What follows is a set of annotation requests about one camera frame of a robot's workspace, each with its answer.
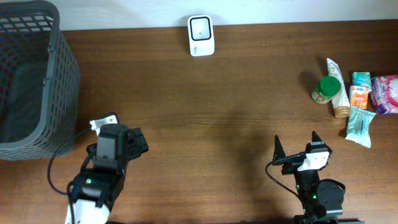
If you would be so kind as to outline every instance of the jar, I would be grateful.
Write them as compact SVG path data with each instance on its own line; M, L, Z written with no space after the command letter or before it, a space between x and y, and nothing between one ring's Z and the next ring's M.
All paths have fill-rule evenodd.
M317 88L311 93L311 96L315 102L320 104L328 103L340 90L341 84L335 77L327 76L323 77Z

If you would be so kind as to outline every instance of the teal packet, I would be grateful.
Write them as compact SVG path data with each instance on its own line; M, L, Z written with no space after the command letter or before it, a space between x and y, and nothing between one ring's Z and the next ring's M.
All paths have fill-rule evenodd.
M371 147L371 137L369 135L369 125L376 113L351 107L351 115L349 116L347 125L346 139L354 141L365 147Z
M354 72L353 84L367 86L369 88L369 92L372 92L371 74L369 72Z

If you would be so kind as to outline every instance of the white wall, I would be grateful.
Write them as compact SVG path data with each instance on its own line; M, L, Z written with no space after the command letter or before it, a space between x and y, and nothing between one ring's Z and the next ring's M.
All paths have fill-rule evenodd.
M210 15L214 25L398 19L398 0L49 1L62 30L185 26L194 14Z

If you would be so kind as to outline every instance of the gray plastic basket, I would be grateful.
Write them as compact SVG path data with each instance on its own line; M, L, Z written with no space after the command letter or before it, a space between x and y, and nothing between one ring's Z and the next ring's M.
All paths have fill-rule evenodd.
M0 159L51 157L75 134L80 73L59 22L49 2L0 4Z

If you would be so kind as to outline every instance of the wooden table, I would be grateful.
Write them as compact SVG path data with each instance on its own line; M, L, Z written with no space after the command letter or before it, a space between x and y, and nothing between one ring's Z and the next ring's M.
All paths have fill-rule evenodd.
M264 173L278 134L286 153L315 130L333 149L320 172L347 187L342 218L398 222L398 116L376 116L372 148L345 140L347 119L309 95L337 62L398 73L398 21L214 27L216 51L193 58L186 27L64 32L81 69L78 131L109 111L141 127L150 150L131 161L110 220L123 223L277 223L300 202ZM64 189L94 133L54 162ZM0 163L0 223L63 223L67 199L46 181L48 160ZM293 176L271 174L294 188Z

